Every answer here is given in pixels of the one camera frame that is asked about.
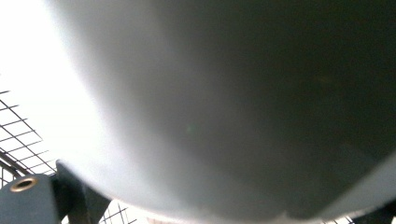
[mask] black bracket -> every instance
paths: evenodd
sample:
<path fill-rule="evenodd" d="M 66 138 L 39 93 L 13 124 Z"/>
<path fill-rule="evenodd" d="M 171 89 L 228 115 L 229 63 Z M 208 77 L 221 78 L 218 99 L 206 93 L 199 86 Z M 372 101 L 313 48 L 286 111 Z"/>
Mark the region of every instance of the black bracket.
<path fill-rule="evenodd" d="M 111 200 L 97 193 L 56 162 L 57 174 L 26 175 L 0 189 L 0 223 L 98 223 Z"/>

